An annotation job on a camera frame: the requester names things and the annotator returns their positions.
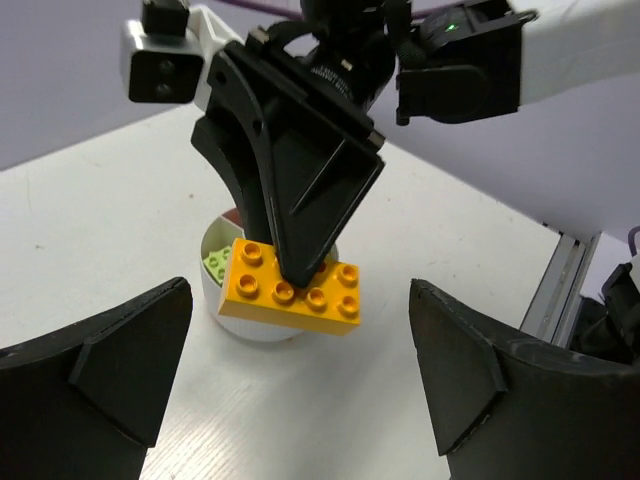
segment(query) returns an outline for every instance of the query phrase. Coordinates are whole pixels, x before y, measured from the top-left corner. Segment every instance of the tabletop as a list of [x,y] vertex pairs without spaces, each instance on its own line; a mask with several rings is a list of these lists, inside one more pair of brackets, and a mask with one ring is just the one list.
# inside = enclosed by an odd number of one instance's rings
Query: tabletop
[[184,276],[193,319],[143,479],[447,479],[408,320],[424,278],[519,326],[558,235],[393,146],[338,240],[362,325],[251,344],[208,314],[207,226],[233,206],[180,107],[0,174],[0,347]]

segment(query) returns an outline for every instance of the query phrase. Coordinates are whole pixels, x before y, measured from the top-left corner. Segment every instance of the white bowl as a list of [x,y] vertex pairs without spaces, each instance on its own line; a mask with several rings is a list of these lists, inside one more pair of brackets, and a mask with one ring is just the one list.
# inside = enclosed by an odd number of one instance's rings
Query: white bowl
[[[204,265],[204,259],[209,256],[210,252],[231,246],[236,238],[244,238],[244,231],[221,215],[207,228],[200,244],[200,277],[207,309],[211,316],[229,332],[254,342],[279,342],[302,333],[303,330],[296,328],[280,327],[253,320],[218,315],[218,304],[220,303],[222,288],[211,277]],[[338,260],[338,249],[335,245],[329,252],[329,256]]]

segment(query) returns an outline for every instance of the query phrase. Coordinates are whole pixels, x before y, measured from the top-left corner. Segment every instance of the black wire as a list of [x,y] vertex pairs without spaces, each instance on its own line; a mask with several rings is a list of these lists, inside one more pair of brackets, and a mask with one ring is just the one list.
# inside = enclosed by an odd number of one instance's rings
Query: black wire
[[629,242],[629,250],[631,251],[631,256],[635,257],[638,254],[638,246],[636,245],[636,235],[640,233],[640,225],[637,227],[633,227],[629,230],[629,236],[627,237]]

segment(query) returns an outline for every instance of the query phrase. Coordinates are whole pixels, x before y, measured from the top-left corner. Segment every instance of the wall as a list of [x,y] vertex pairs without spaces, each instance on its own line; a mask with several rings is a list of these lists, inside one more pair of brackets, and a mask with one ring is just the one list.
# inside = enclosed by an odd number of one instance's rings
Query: wall
[[[207,3],[241,35],[272,22]],[[120,83],[119,27],[139,9],[138,0],[3,6],[0,168],[160,111],[128,103]],[[390,141],[542,222],[583,238],[599,230],[623,238],[640,223],[640,76],[464,126],[421,119],[400,129],[394,110],[387,89],[372,115]]]

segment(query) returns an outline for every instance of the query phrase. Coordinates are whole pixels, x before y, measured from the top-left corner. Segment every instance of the green lego brick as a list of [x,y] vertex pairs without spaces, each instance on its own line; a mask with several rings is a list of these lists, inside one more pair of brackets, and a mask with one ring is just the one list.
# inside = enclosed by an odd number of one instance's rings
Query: green lego brick
[[204,266],[211,275],[211,278],[220,286],[224,281],[224,272],[227,269],[227,260],[231,255],[231,246],[224,247],[216,252],[209,252],[207,258],[203,260]]

